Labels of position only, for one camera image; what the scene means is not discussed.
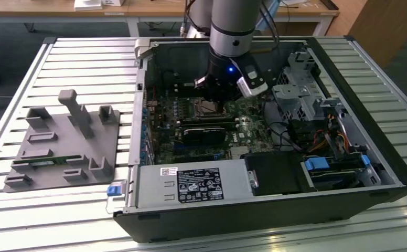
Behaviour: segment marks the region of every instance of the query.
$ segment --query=warning label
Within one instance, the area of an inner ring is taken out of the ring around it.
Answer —
[[[223,199],[219,168],[177,171],[177,181],[180,203]]]

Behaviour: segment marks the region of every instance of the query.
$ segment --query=table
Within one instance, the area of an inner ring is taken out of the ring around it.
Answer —
[[[0,0],[0,23],[126,23],[129,2],[75,12],[74,0]]]
[[[127,25],[131,37],[138,37],[139,22],[180,22],[183,19],[184,0],[131,0],[127,8]],[[306,4],[279,8],[274,17],[275,22],[318,23],[314,36],[323,36],[328,30],[332,18],[339,14],[336,10],[328,10],[320,0],[310,0]]]
[[[407,163],[407,97],[355,41],[318,41]],[[57,101],[61,89],[75,89],[87,111],[111,104],[122,112],[115,180],[126,178],[137,83],[133,45],[134,38],[58,38],[39,48],[0,121],[0,251],[407,251],[407,197],[338,222],[137,244],[107,213],[123,202],[106,205],[106,185],[3,193],[27,128],[22,117],[33,106],[66,113]],[[320,80],[334,96],[324,72]]]
[[[127,23],[131,37],[139,37],[139,22],[179,22],[184,0],[126,0],[121,7],[75,12],[73,0],[0,0],[0,23]],[[328,10],[319,0],[288,9],[290,22],[318,23],[314,35],[324,35],[338,11]],[[276,22],[287,22],[287,10],[280,8]]]

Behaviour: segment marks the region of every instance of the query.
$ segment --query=barcode sticker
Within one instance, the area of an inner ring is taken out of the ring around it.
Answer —
[[[105,12],[105,15],[115,15],[115,16],[123,16],[123,12]]]
[[[177,175],[177,167],[159,168],[159,175],[161,176]]]

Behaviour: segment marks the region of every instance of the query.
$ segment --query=floor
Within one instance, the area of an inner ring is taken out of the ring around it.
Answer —
[[[45,37],[127,37],[123,23],[35,24],[35,32],[27,33],[22,24],[0,24],[0,96],[14,94]],[[179,24],[139,25],[141,36],[173,36]],[[391,79],[407,95],[407,44],[385,69]],[[0,118],[10,98],[0,98]]]

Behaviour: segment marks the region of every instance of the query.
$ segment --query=blue latch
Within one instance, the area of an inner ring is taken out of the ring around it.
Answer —
[[[326,158],[319,158],[319,157],[311,157],[308,158],[306,161],[304,161],[304,166],[306,166],[306,169],[308,171],[311,170],[319,170],[319,169],[328,169],[330,168],[330,165],[328,165],[328,162],[327,162],[327,159]]]
[[[363,164],[367,166],[370,164],[368,156],[367,155],[362,155],[360,158],[362,158]]]
[[[121,195],[121,191],[122,191],[121,188],[122,188],[121,185],[110,185],[106,188],[106,195],[107,195],[107,197],[119,196]]]

